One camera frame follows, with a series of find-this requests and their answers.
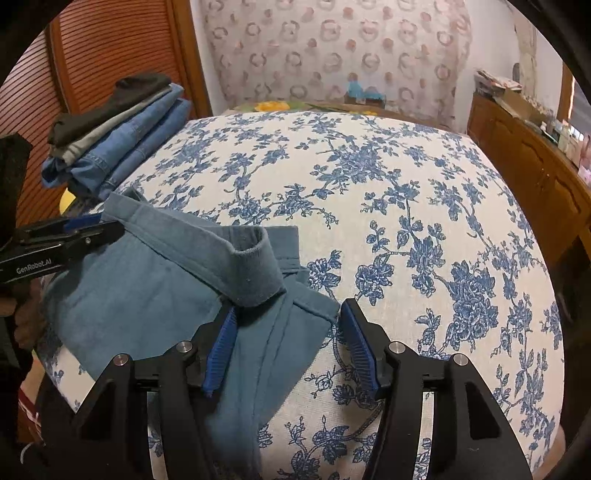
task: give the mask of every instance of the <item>wooden dresser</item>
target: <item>wooden dresser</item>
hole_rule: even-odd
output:
[[[549,268],[577,237],[591,258],[591,191],[549,140],[474,94],[468,134],[519,202]]]

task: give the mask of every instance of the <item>human hand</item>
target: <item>human hand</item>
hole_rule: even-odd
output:
[[[31,281],[23,304],[17,305],[17,300],[13,297],[0,297],[0,317],[14,314],[14,339],[20,348],[32,350],[45,329],[40,306],[41,282],[38,278]]]

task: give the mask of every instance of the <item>blue shirt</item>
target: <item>blue shirt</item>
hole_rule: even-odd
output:
[[[242,307],[205,423],[219,457],[248,476],[258,467],[258,429],[310,366],[339,310],[308,288],[297,228],[219,226],[117,193],[103,218],[126,233],[54,278],[44,298],[50,328],[97,378],[118,353],[161,355],[191,338],[213,320],[220,295]]]

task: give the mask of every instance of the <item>floral bedspread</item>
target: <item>floral bedspread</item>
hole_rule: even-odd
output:
[[[460,135],[341,113],[245,113],[191,121],[121,187],[222,224],[297,225],[310,284],[355,297],[422,355],[470,357],[535,469],[557,431],[563,349],[540,249],[513,195]],[[92,379],[48,334],[40,356],[77,408]],[[425,395],[415,478],[427,475]],[[361,478],[382,415],[341,333],[259,431],[265,479]],[[150,431],[156,478],[162,445]]]

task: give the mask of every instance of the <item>metal screw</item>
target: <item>metal screw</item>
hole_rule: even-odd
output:
[[[118,367],[125,365],[127,360],[129,360],[129,355],[127,355],[127,353],[118,353],[113,357],[113,363]]]
[[[182,342],[177,343],[177,350],[181,353],[190,352],[193,348],[193,344],[188,340],[183,340]]]
[[[468,364],[468,357],[463,353],[457,353],[453,356],[453,361],[463,367]]]
[[[404,351],[406,350],[406,347],[404,346],[404,344],[402,342],[392,342],[392,343],[390,343],[390,345],[388,345],[388,349],[392,353],[404,353]]]

